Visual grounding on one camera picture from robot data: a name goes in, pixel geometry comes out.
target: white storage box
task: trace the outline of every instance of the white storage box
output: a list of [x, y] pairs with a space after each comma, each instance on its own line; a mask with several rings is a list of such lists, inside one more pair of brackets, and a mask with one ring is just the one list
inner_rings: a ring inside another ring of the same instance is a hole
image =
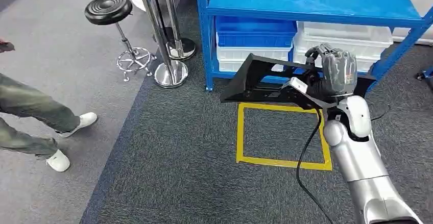
[[393, 43], [388, 27], [337, 23], [298, 22], [295, 46], [299, 51], [321, 43], [349, 51], [354, 55], [380, 59], [380, 54]]
[[[358, 70], [358, 72], [368, 72], [371, 65], [377, 62], [377, 60], [378, 59], [371, 57], [356, 56], [356, 69]], [[296, 51], [293, 54], [293, 62], [305, 64], [306, 61], [307, 58], [305, 56], [305, 52]], [[320, 56], [318, 56], [315, 60], [315, 66], [322, 67], [322, 58]]]
[[[261, 57], [288, 61], [288, 53], [292, 48], [278, 47], [219, 47], [216, 46], [216, 57], [220, 64], [220, 71], [236, 72], [247, 56], [252, 53]], [[283, 71], [282, 65], [275, 65], [272, 71]]]

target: green pants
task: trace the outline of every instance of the green pants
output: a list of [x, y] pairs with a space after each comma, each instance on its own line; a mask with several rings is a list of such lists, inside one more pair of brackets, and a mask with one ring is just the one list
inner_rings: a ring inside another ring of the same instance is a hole
[[[50, 96], [0, 73], [0, 112], [33, 117], [57, 132], [75, 129], [80, 118]], [[16, 131], [0, 118], [0, 148], [49, 158], [57, 151], [53, 138], [38, 138]]]

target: person's hand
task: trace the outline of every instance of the person's hand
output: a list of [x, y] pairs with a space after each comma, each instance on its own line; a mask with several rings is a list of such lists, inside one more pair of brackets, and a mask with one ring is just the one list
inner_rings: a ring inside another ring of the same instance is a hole
[[0, 38], [0, 53], [14, 51], [15, 47], [11, 42], [7, 42]]

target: yellow floor tape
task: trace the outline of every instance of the yellow floor tape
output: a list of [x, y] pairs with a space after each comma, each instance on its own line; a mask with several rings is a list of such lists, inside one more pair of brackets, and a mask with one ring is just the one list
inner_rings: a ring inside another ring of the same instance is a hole
[[[298, 112], [298, 113], [314, 113], [314, 114], [316, 113], [316, 111], [314, 109], [303, 110], [300, 107], [291, 107], [291, 106], [279, 106], [279, 105], [256, 104], [256, 103], [239, 103], [239, 108], [237, 112], [236, 162], [239, 163], [240, 161], [243, 161], [252, 164], [296, 168], [298, 164], [297, 161], [255, 158], [255, 157], [244, 156], [244, 108], [277, 110], [277, 111]], [[302, 162], [301, 168], [316, 169], [316, 170], [332, 170], [332, 162], [331, 162], [331, 155], [329, 152], [329, 146], [328, 143], [326, 143], [325, 138], [323, 137], [323, 125], [324, 125], [324, 121], [322, 119], [322, 122], [319, 127], [319, 132], [320, 132], [320, 141], [322, 144], [324, 163]]]

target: black stool seat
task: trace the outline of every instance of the black stool seat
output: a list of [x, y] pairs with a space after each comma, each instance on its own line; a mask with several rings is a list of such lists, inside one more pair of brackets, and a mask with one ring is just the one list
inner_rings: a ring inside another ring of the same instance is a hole
[[93, 24], [109, 25], [123, 20], [131, 11], [130, 0], [92, 0], [84, 14]]

